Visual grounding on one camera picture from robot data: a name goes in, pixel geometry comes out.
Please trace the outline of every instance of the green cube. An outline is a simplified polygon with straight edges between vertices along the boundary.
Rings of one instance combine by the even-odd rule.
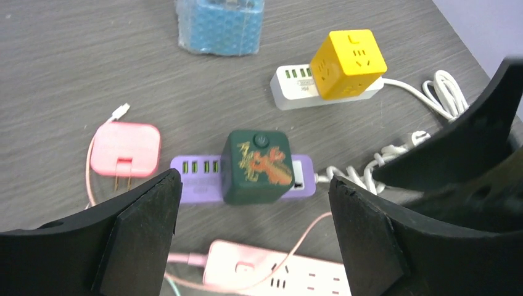
[[[233,131],[220,165],[223,200],[230,205],[271,203],[294,185],[289,140],[279,131]]]

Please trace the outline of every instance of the table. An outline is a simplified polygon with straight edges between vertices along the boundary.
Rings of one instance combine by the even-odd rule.
[[[219,154],[237,128],[285,132],[293,153],[310,155],[317,169],[361,168],[407,132],[440,128],[427,107],[391,86],[368,101],[278,110],[268,87],[275,69],[309,61],[331,30],[372,29],[386,77],[419,87],[444,69],[470,101],[488,83],[431,0],[267,0],[260,53],[241,58],[181,50],[171,0],[7,0],[0,26],[2,231],[85,207],[87,146],[125,102],[125,121],[153,124],[162,134],[159,171],[179,154]],[[515,125],[522,139],[522,124]],[[99,200],[116,195],[112,183],[94,177]],[[213,240],[225,239],[287,251],[328,210],[326,184],[298,202],[182,206],[171,249],[206,253]],[[341,262],[332,220],[312,231],[299,254]],[[201,281],[196,268],[169,270]],[[172,295],[166,283],[162,295]]]

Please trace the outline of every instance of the bubble wrap package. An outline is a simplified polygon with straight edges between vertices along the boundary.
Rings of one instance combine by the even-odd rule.
[[[264,5],[265,0],[177,0],[178,44],[195,54],[256,54]]]

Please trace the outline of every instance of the wood grain surface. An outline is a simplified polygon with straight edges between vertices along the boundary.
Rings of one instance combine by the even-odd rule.
[[[368,101],[276,108],[269,89],[275,69],[309,61],[329,31],[356,28],[374,32],[388,78],[419,87],[444,69],[469,101],[488,83],[431,0],[267,0],[260,53],[233,58],[180,49],[172,0],[0,1],[0,230],[34,228],[85,207],[87,146],[125,102],[125,121],[153,124],[162,134],[159,171],[179,154],[220,153],[236,128],[285,132],[293,153],[310,155],[317,169],[362,168],[410,131],[436,132],[436,116],[391,86]],[[100,201],[121,193],[112,183],[94,177]],[[326,185],[299,202],[182,206],[171,249],[206,253],[213,240],[226,239],[286,251],[328,210]],[[298,253],[341,262],[332,220]],[[201,281],[197,268],[169,270]],[[167,284],[162,295],[173,295]]]

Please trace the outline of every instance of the yellow box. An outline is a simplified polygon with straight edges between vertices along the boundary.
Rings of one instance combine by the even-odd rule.
[[[330,32],[310,67],[324,100],[359,96],[387,71],[371,30]]]

